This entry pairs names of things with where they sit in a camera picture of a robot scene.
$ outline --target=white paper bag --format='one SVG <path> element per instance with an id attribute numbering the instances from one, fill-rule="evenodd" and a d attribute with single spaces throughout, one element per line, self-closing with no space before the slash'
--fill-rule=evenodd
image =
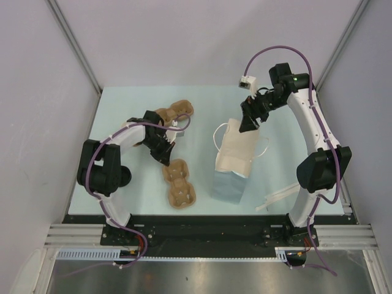
<path id="1" fill-rule="evenodd" d="M 227 125 L 220 149 L 215 142 L 217 130 Z M 252 169 L 252 161 L 262 156 L 254 156 L 259 136 L 258 130 L 240 133 L 241 122 L 230 118 L 228 123 L 221 124 L 214 133 L 214 144 L 218 149 L 215 160 L 213 198 L 239 203 L 244 193 L 247 178 Z"/>

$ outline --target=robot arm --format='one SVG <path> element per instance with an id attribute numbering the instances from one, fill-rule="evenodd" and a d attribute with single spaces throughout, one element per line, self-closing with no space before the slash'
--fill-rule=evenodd
<path id="1" fill-rule="evenodd" d="M 94 161 L 92 165 L 89 189 L 99 196 L 99 201 L 102 201 L 106 210 L 105 214 L 119 225 L 127 225 L 130 212 L 124 209 L 122 199 L 116 195 L 116 191 L 119 187 L 129 184 L 132 178 L 130 170 L 121 165 L 121 154 L 135 145 L 144 144 L 150 149 L 150 154 L 155 160 L 164 165 L 170 163 L 174 139 L 179 133 L 175 129 L 178 128 L 171 127 L 170 130 L 166 130 L 154 126 L 159 123 L 164 125 L 163 119 L 154 111 L 146 111 L 142 119 L 129 119 L 124 126 L 126 128 L 113 134 L 111 140 L 99 151 L 95 160 L 103 161 L 103 164 L 99 165 Z M 84 142 L 77 173 L 78 184 L 86 185 L 88 166 L 100 145 L 101 142 L 96 140 Z M 110 219 L 107 219 L 107 222 L 116 227 Z"/>
<path id="2" fill-rule="evenodd" d="M 301 186 L 293 209 L 288 214 L 292 228 L 304 228 L 311 215 L 317 196 L 332 189 L 336 183 L 336 167 L 330 147 L 324 140 L 322 127 L 315 117 L 313 107 L 317 109 L 321 121 L 328 132 L 330 143 L 337 153 L 341 177 L 351 158 L 349 147 L 341 147 L 328 127 L 317 103 L 316 93 L 312 90 L 314 103 L 309 101 L 309 75 L 291 73 L 287 63 L 276 64 L 269 70 L 273 89 L 260 94 L 255 92 L 257 84 L 254 77 L 242 77 L 240 88 L 250 89 L 251 96 L 241 103 L 243 120 L 240 132 L 258 129 L 257 119 L 265 122 L 269 112 L 288 105 L 294 112 L 304 135 L 308 157 L 298 166 L 296 174 Z"/>

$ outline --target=white wall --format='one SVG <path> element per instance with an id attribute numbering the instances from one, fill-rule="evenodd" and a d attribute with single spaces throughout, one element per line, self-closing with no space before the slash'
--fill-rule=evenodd
<path id="1" fill-rule="evenodd" d="M 61 217 L 97 96 L 45 1 L 0 10 L 0 293 Z"/>
<path id="2" fill-rule="evenodd" d="M 249 59 L 291 45 L 319 78 L 360 0 L 58 0 L 101 86 L 235 85 Z M 250 74 L 300 57 L 275 50 Z"/>
<path id="3" fill-rule="evenodd" d="M 345 178 L 392 275 L 392 2 L 371 1 L 320 91 L 328 123 L 353 157 Z"/>

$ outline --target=cardboard egg carton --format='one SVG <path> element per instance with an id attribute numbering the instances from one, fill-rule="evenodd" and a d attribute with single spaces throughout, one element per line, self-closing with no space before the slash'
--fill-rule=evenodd
<path id="1" fill-rule="evenodd" d="M 184 160 L 171 161 L 168 167 L 163 167 L 162 172 L 164 179 L 170 184 L 168 200 L 172 207 L 182 209 L 195 203 L 195 189 L 191 183 L 187 182 L 189 170 Z"/>
<path id="2" fill-rule="evenodd" d="M 160 108 L 155 111 L 165 121 L 165 127 L 171 126 L 172 121 L 179 115 L 194 114 L 194 108 L 188 100 L 180 100 L 170 105 L 169 108 Z M 186 116 L 178 118 L 178 121 L 187 119 Z"/>

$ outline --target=metal floor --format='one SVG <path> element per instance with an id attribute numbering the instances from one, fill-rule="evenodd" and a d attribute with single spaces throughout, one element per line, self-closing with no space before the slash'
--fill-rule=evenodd
<path id="1" fill-rule="evenodd" d="M 99 266 L 62 278 L 94 262 L 58 260 L 48 294 L 371 294 L 375 293 L 361 251 L 322 252 L 330 273 L 261 262 L 138 262 L 128 269 Z M 311 252 L 308 263 L 319 263 Z"/>

